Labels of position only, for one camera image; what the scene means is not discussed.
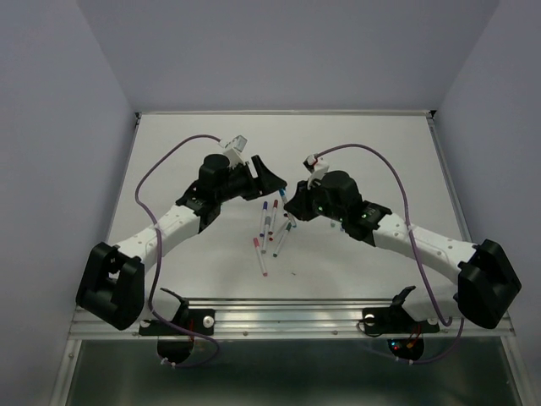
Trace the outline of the pink marker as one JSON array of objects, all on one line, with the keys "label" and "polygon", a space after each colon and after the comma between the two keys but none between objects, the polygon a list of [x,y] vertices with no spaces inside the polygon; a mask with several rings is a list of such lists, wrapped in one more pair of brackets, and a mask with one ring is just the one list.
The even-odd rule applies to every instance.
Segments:
[{"label": "pink marker", "polygon": [[258,238],[253,238],[253,244],[254,244],[254,249],[255,249],[257,259],[258,259],[258,262],[259,262],[261,274],[262,274],[263,277],[267,277],[268,276],[268,271],[266,269],[265,262],[264,262],[264,259],[263,259],[263,253],[262,253],[262,249],[261,249],[261,246],[260,246],[259,239]]}]

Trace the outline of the dark teal marker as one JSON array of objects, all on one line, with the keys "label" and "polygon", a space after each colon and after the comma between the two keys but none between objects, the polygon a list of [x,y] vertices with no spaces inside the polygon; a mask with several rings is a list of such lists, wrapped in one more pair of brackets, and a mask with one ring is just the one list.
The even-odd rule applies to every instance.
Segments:
[{"label": "dark teal marker", "polygon": [[281,236],[278,240],[278,243],[277,243],[277,246],[272,254],[272,256],[274,258],[276,258],[280,252],[281,252],[281,249],[283,247],[283,245],[285,244],[285,241],[287,240],[287,236],[289,235],[290,231],[291,231],[291,228],[292,228],[292,224],[289,222],[286,227],[284,228],[284,231],[281,233]]}]

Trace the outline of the sky blue marker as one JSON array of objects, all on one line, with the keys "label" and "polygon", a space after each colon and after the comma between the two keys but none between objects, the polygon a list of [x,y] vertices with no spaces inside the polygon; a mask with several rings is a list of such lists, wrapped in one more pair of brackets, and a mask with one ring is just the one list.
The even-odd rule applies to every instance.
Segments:
[{"label": "sky blue marker", "polygon": [[294,216],[289,211],[286,210],[286,204],[288,202],[286,190],[285,189],[280,189],[279,194],[280,194],[281,201],[282,201],[284,216],[292,224],[292,227],[295,228],[297,226],[296,220],[295,220]]}]

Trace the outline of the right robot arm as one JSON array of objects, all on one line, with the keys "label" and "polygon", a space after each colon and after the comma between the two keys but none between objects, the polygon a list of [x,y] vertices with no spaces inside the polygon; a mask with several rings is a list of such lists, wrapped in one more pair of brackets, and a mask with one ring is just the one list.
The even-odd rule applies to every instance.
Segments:
[{"label": "right robot arm", "polygon": [[464,317],[477,326],[498,326],[522,284],[500,244],[450,239],[415,225],[408,225],[391,209],[365,200],[356,182],[343,171],[331,171],[313,182],[298,182],[287,212],[299,221],[326,217],[339,222],[357,241],[389,250],[426,266],[456,286],[449,302],[429,290],[424,304],[402,301],[389,309],[389,320],[407,330],[418,320],[442,315]]}]

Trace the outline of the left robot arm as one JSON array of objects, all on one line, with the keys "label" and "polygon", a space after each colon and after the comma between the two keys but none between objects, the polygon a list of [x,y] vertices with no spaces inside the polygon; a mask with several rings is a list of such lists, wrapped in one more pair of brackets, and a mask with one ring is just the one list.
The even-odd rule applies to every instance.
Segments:
[{"label": "left robot arm", "polygon": [[132,326],[148,304],[146,273],[183,241],[202,233],[221,214],[223,203],[238,197],[250,201],[287,186],[259,156],[232,164],[222,154],[206,156],[198,178],[160,219],[114,245],[100,242],[89,254],[76,304],[122,331]]}]

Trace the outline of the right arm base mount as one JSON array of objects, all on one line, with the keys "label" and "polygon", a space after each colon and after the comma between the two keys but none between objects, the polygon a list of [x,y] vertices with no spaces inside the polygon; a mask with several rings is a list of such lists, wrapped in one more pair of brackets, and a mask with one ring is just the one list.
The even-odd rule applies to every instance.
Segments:
[{"label": "right arm base mount", "polygon": [[440,331],[439,323],[430,324],[427,320],[415,321],[403,308],[407,296],[415,286],[404,288],[395,295],[388,307],[371,307],[362,311],[356,328],[371,338],[389,335],[388,349],[399,361],[414,364],[424,354],[424,334]]}]

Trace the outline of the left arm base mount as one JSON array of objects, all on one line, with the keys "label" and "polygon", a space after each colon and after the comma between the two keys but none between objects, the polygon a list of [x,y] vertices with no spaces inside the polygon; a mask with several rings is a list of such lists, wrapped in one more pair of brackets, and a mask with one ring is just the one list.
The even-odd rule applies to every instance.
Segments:
[{"label": "left arm base mount", "polygon": [[[160,293],[174,298],[177,306],[174,313],[165,317],[150,309],[152,317],[143,319],[148,326],[141,326],[139,332],[149,337],[181,337],[178,340],[161,340],[156,344],[156,355],[162,365],[174,370],[195,368],[214,361],[221,352],[221,346],[214,338],[216,310],[212,308],[191,309],[189,300],[168,288],[160,288]],[[190,361],[194,356],[196,340],[209,343],[213,350],[205,358]]]}]

